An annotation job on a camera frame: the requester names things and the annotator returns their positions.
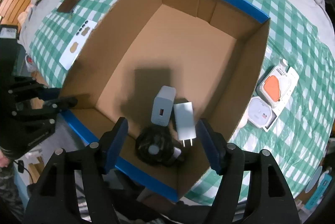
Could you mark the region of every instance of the camouflage pants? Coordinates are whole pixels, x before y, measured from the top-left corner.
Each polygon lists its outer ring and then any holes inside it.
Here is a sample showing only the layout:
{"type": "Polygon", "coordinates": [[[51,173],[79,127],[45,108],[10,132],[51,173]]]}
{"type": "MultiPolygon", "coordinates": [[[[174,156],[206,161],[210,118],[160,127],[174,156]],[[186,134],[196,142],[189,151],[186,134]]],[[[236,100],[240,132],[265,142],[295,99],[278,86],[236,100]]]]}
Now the camouflage pants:
{"type": "Polygon", "coordinates": [[[22,221],[24,208],[19,192],[14,183],[14,166],[11,163],[8,167],[0,167],[0,197],[8,206],[12,214],[22,221]]]}

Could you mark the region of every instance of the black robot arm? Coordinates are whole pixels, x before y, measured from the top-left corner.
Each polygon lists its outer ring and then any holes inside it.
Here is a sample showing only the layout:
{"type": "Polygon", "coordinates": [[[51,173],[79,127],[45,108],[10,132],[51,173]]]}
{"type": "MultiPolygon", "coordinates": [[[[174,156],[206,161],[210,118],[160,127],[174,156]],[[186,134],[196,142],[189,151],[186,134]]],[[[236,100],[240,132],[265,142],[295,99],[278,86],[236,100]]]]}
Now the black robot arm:
{"type": "MultiPolygon", "coordinates": [[[[275,159],[268,150],[252,153],[227,143],[204,119],[196,125],[207,158],[222,176],[217,195],[203,224],[232,223],[244,171],[251,171],[244,217],[235,223],[298,224],[295,203],[275,159]]],[[[93,224],[118,224],[107,196],[103,173],[114,167],[128,133],[128,122],[120,118],[113,130],[85,149],[58,149],[43,170],[28,203],[24,224],[88,223],[80,218],[74,170],[81,170],[85,198],[93,224]]]]}
{"type": "Polygon", "coordinates": [[[75,97],[59,98],[59,88],[48,88],[31,77],[11,76],[0,84],[0,149],[16,160],[55,132],[56,116],[77,104],[75,97]],[[28,100],[45,101],[32,109],[28,100]]]}

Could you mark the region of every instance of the orange item in packaging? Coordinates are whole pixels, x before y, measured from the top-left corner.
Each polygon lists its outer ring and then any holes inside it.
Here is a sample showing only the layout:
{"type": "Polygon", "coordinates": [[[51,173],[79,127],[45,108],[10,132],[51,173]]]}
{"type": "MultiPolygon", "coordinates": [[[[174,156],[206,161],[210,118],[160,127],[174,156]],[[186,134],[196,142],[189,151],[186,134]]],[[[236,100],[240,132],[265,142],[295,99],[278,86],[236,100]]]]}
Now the orange item in packaging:
{"type": "Polygon", "coordinates": [[[279,101],[280,87],[279,80],[276,76],[271,75],[270,77],[268,77],[264,82],[263,88],[274,102],[279,101]]]}

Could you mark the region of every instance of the black cable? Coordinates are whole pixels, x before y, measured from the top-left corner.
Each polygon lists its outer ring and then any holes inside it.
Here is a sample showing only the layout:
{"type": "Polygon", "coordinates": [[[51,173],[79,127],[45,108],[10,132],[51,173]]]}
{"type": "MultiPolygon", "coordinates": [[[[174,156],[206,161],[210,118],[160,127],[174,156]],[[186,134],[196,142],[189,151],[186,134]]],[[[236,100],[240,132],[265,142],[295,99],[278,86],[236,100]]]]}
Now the black cable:
{"type": "Polygon", "coordinates": [[[135,151],[140,160],[147,164],[165,164],[174,152],[169,128],[158,125],[145,128],[136,139],[135,151]],[[149,152],[151,146],[156,148],[155,153],[149,152]]]}
{"type": "Polygon", "coordinates": [[[34,180],[32,179],[32,175],[30,174],[29,170],[26,169],[26,168],[24,167],[24,163],[23,163],[23,161],[22,161],[22,164],[19,164],[17,161],[14,161],[14,163],[17,164],[17,166],[18,166],[18,170],[19,170],[20,167],[23,168],[24,170],[26,170],[26,171],[28,172],[29,176],[30,176],[31,183],[34,183],[34,180]]]}

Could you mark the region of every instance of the white power adapter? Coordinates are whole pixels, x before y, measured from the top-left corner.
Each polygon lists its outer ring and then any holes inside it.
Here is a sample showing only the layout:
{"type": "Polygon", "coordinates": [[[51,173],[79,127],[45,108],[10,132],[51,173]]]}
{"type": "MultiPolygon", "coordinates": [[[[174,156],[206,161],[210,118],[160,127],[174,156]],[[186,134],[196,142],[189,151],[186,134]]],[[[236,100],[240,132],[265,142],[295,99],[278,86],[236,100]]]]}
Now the white power adapter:
{"type": "Polygon", "coordinates": [[[183,141],[196,138],[192,102],[179,103],[174,105],[175,125],[177,128],[178,140],[183,141]]]}
{"type": "Polygon", "coordinates": [[[167,126],[175,100],[175,88],[162,86],[153,101],[151,122],[159,126],[167,126]]]}

